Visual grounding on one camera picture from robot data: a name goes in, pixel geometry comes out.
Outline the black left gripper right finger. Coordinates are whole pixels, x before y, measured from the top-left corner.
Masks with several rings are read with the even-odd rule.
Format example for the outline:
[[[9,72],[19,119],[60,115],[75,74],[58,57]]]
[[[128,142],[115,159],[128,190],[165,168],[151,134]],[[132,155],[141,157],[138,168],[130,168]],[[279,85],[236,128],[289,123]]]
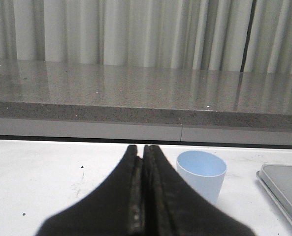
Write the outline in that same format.
[[[143,191],[147,236],[254,235],[196,193],[156,145],[144,147]]]

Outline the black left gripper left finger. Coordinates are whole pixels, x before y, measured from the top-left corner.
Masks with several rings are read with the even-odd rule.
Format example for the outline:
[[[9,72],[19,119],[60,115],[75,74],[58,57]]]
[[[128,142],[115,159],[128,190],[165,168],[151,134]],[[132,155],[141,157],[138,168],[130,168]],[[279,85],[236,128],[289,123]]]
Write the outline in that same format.
[[[88,196],[48,218],[39,236],[141,236],[142,159],[129,145],[111,174]]]

